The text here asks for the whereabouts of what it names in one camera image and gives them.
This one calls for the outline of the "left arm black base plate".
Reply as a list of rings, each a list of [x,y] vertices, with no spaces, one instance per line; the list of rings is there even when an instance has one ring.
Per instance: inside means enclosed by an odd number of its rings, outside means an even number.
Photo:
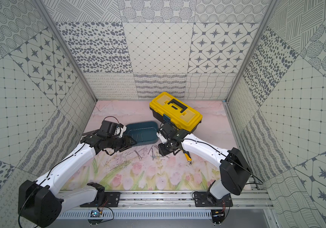
[[[94,206],[117,208],[119,205],[120,196],[121,192],[100,192],[95,198]]]

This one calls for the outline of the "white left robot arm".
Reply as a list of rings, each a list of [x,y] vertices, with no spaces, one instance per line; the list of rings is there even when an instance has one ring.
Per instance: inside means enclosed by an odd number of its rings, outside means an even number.
[[[88,132],[80,144],[62,161],[35,181],[26,180],[19,187],[18,217],[45,228],[72,208],[105,204],[105,187],[94,182],[65,193],[60,190],[89,160],[100,152],[122,152],[137,144],[125,133],[126,126],[104,120],[99,129]]]

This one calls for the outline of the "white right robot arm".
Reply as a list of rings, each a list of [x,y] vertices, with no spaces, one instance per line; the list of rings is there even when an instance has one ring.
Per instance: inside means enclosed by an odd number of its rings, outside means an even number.
[[[241,151],[219,148],[194,134],[176,129],[170,123],[165,123],[157,131],[161,140],[158,145],[159,154],[166,156],[178,150],[195,154],[208,161],[220,171],[220,180],[215,181],[208,190],[208,195],[220,200],[228,194],[240,195],[243,191],[252,170]]]

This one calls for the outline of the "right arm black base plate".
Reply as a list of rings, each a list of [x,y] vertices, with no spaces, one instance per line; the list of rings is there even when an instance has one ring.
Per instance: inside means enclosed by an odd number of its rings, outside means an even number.
[[[233,202],[231,195],[228,194],[221,199],[209,195],[208,192],[194,191],[192,198],[195,203],[195,207],[232,207]]]

